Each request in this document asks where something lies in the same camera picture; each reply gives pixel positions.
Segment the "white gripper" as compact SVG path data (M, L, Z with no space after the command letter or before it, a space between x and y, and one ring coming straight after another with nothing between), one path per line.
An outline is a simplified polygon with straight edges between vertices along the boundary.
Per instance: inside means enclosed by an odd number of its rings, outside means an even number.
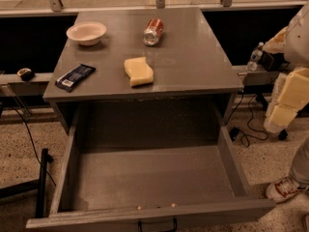
M300 68L288 76L280 73L276 78L271 100L267 107L264 128L272 133L285 130L309 102L309 69Z

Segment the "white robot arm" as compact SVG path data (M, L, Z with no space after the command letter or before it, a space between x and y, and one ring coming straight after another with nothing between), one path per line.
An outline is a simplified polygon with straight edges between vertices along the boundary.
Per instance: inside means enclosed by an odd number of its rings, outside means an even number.
M263 51L282 53L294 67L289 74L278 75L264 121L267 131L280 132L309 102L309 3L266 42Z

